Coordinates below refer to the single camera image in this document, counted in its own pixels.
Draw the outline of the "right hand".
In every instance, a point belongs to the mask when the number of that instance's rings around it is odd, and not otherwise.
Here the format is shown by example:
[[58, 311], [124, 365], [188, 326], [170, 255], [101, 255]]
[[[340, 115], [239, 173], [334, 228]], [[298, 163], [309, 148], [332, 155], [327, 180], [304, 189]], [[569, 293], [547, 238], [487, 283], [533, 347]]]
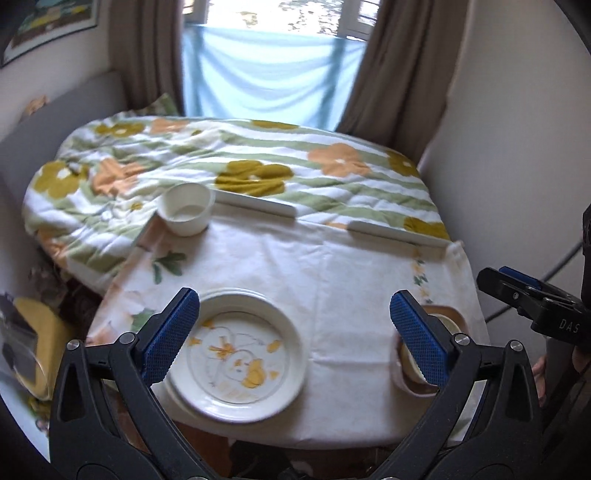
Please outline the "right hand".
[[568, 367], [573, 367], [577, 373], [581, 373], [590, 362], [590, 353], [578, 348], [570, 347], [547, 348], [547, 353], [541, 356], [532, 367], [535, 380], [538, 401], [543, 406], [558, 384], [559, 377], [566, 372]]

